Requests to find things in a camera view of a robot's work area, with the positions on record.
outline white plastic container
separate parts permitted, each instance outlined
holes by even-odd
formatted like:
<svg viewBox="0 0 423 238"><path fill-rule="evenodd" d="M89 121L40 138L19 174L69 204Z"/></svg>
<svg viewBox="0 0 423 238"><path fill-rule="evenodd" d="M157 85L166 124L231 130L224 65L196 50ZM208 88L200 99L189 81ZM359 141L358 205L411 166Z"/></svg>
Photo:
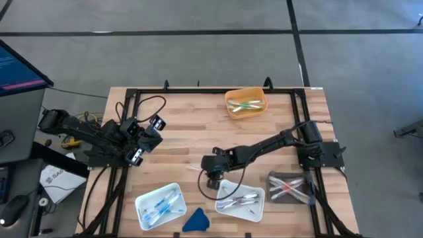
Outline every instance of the white plastic container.
<svg viewBox="0 0 423 238"><path fill-rule="evenodd" d="M176 219L185 215L186 204L184 200L184 195L182 194L169 209L170 210L184 210L183 214L165 213L151 227L148 227L146 224L142 222L141 217L144 215L144 210L148 208L152 208L155 204L157 204L160 200L162 200L172 189L176 189L176 192L182 193L179 187L179 184L174 182L162 188L156 189L147 194L137 197L137 199L135 200L135 208L137 210L139 226L141 227L142 230L148 231L150 229L153 229L154 227L158 227L159 225L162 225L164 223L167 223L168 221L172 221L173 219Z"/></svg>
<svg viewBox="0 0 423 238"><path fill-rule="evenodd" d="M228 181L226 179L220 181L220 187L219 191L217 192L217 198L222 198L228 195L228 193L231 193L236 187L238 186L237 183ZM255 204L248 204L244 206L237 206L234 208L227 208L224 210L218 210L217 209L217 202L214 205L215 210L220 214L225 214L228 216L233 216L236 218L241 218L249 221L259 222L263 217L263 208L264 208L264 197L266 195L263 188L253 188L250 186L240 185L238 190L229 198L232 197L238 197L238 196L244 196L245 194L249 194L251 192L259 192L260 194L260 200L258 203Z"/></svg>

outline computer screen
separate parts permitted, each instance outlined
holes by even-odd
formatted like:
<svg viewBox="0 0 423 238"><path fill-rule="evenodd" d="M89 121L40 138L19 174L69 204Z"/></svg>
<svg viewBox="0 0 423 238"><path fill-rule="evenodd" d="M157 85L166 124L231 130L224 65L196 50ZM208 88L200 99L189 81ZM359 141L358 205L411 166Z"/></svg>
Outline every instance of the computer screen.
<svg viewBox="0 0 423 238"><path fill-rule="evenodd" d="M50 80L34 66L0 42L0 97L42 89L50 85Z"/></svg>

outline wire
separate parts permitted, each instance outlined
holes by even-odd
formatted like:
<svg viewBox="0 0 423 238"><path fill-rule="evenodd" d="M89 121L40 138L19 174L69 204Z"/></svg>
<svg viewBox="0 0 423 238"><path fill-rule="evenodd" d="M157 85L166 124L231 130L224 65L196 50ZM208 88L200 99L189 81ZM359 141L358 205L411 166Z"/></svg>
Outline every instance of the wire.
<svg viewBox="0 0 423 238"><path fill-rule="evenodd" d="M87 96L87 97L96 97L96 98L100 98L100 99L107 99L107 97L104 97L104 96L89 95L89 94L86 94L86 93L78 93L78 92L67 91L67 90L62 90L62 89L55 89L55 88L49 88L49 89L64 92L64 93L71 93L71 94L74 94L74 95L83 95L83 96Z"/></svg>
<svg viewBox="0 0 423 238"><path fill-rule="evenodd" d="M58 207L57 204L55 204L55 203L53 203L53 204L52 203L49 203L47 206L44 206L42 208L43 209L42 215L45 216L45 215L48 215L48 214L53 214L56 211L56 208L57 207Z"/></svg>
<svg viewBox="0 0 423 238"><path fill-rule="evenodd" d="M210 200L213 200L213 201L220 201L220 200L223 200L223 199L226 199L226 198L228 198L228 197L230 197L230 196L232 196L237 190L238 190L238 188L241 186L241 183L243 182L243 179L244 179L244 174L245 174L245 169L247 168L247 166L249 165L249 162L250 162L250 160L261 150L262 148L259 148L259 149L257 149L253 154L251 154L251 156L249 157L249 159L247 159L247 161L245 161L245 165L244 165L244 168L243 168L243 173L242 173L242 175L241 175L241 179L239 180L239 182L238 182L238 185L237 185L237 187L230 193L230 194L228 194L227 196L224 196L224 197L222 197L222 198L212 198L212 197L209 197L209 196L207 196L204 192L203 192L203 190L201 189L201 187L200 187L200 178L201 178L201 175L203 174L203 172L204 172L204 170L201 170L201 172L200 172L200 174L198 175L198 180L197 180L197 186L198 186L198 190L201 192L201 194L203 194L203 196L205 196L206 198L208 198L208 199L210 199Z"/></svg>
<svg viewBox="0 0 423 238"><path fill-rule="evenodd" d="M83 213L83 217L82 217L82 224L83 224L83 228L85 227L85 217L87 215L87 209L88 209L88 203L90 201L90 197L91 194L93 193L95 184L97 183L98 179L100 178L100 176L105 172L105 170L107 169L107 167L103 168L100 173L97 175L97 177L95 178L93 185L90 188L90 191L88 192L88 196L87 196L87 200L85 201L85 207L84 207L84 213Z"/></svg>
<svg viewBox="0 0 423 238"><path fill-rule="evenodd" d="M81 187L81 188L79 188L79 187L76 187L76 188L62 188L62 187L60 187L60 186L49 185L49 186L43 186L43 188L60 188L60 189L62 189L62 190L64 190L64 191L69 191L69 190L83 189L83 188L86 188L86 187ZM29 194L32 194L33 192L35 192L35 191L39 190L39 189L40 189L39 187L38 187L38 188L36 188L36 189L34 189L33 191L29 192L29 193L27 194L27 196L28 196Z"/></svg>
<svg viewBox="0 0 423 238"><path fill-rule="evenodd" d="M152 117L156 116L166 106L166 99L164 97L160 96L160 95L155 95L155 96L148 97L146 99L141 100L138 103L138 107L141 105L141 103L143 103L143 102L145 102L147 100L150 100L150 99L155 99L155 98L163 99L163 105L161 105L161 107L156 112L154 112L151 116L149 116L149 117L147 117L146 119L143 119L143 120L137 120L137 122L139 122L139 123L140 122L146 122L146 121L152 119Z"/></svg>
<svg viewBox="0 0 423 238"><path fill-rule="evenodd" d="M346 177L346 174L344 172L344 169L342 167L334 167L337 171L339 171L345 178L345 180L348 182L348 178Z"/></svg>
<svg viewBox="0 0 423 238"><path fill-rule="evenodd" d="M83 113L78 113L78 114L76 114L76 115L73 115L73 116L75 116L75 117L77 117L77 116L80 116L80 115L84 115L84 113L85 112L83 112ZM90 114L104 114L104 112L90 112Z"/></svg>
<svg viewBox="0 0 423 238"><path fill-rule="evenodd" d="M416 136L416 135L413 135L411 132L406 132L406 131L404 131L404 129L401 129L401 131L402 132L404 132L406 135L408 135L408 136L412 136L412 137L415 137L415 138L419 138L419 139L423 139L423 137L422 136Z"/></svg>
<svg viewBox="0 0 423 238"><path fill-rule="evenodd" d="M84 112L84 120L86 125L88 125L88 127L96 134L101 133L100 132L100 124L97 122L97 117L94 114L91 114L92 117L94 117L94 125L96 126L96 128L93 127L92 122L88 121L88 116L90 116L90 114L88 112Z"/></svg>
<svg viewBox="0 0 423 238"><path fill-rule="evenodd" d="M119 112L118 112L118 105L122 106L122 108L123 108L123 111L122 112L124 114L126 114L126 111L125 111L125 106L121 102L117 102L116 105L114 105L114 110L116 111L116 113L118 115L118 118L119 118L119 123L121 124L122 123L122 118L120 117Z"/></svg>
<svg viewBox="0 0 423 238"><path fill-rule="evenodd" d="M326 123L326 124L333 124L333 122L331 122L331 121L325 121L325 120L321 120L321 121L317 121L317 120L315 120L315 121L313 121L313 122Z"/></svg>
<svg viewBox="0 0 423 238"><path fill-rule="evenodd" d="M78 221L78 224L82 227L82 229L83 229L83 230L85 230L86 228L85 228L85 226L81 223L81 221L79 220L79 216L77 216L77 221Z"/></svg>

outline gray floor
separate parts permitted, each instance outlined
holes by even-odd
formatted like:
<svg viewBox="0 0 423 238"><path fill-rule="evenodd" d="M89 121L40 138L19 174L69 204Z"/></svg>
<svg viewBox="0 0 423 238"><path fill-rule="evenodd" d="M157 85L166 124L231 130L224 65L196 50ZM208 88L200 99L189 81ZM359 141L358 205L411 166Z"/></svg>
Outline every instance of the gray floor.
<svg viewBox="0 0 423 238"><path fill-rule="evenodd" d="M419 0L294 0L299 29L413 28ZM0 32L290 28L277 0L14 0ZM60 89L107 95L111 86L301 86L293 38L113 36L3 38ZM311 86L324 87L345 154L358 225L370 237L421 237L422 141L393 129L423 118L423 34L301 36ZM106 101L47 91L44 106L103 111ZM37 134L37 137L51 136ZM71 235L83 190L43 227Z"/></svg>

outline orange bin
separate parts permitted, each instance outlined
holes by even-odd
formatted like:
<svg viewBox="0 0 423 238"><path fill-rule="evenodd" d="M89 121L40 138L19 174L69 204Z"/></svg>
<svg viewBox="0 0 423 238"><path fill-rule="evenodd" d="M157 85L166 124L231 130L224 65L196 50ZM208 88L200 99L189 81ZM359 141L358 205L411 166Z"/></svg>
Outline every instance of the orange bin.
<svg viewBox="0 0 423 238"><path fill-rule="evenodd" d="M262 108L232 112L233 108L229 107L228 100L233 100L237 102L260 100L262 101L262 103L260 104ZM264 96L263 89L261 89L260 87L249 87L246 89L228 91L225 93L225 101L226 101L227 113L229 113L229 117L232 119L241 119L241 118L247 118L251 116L258 116L262 114L267 109L267 106L268 106L266 97Z"/></svg>

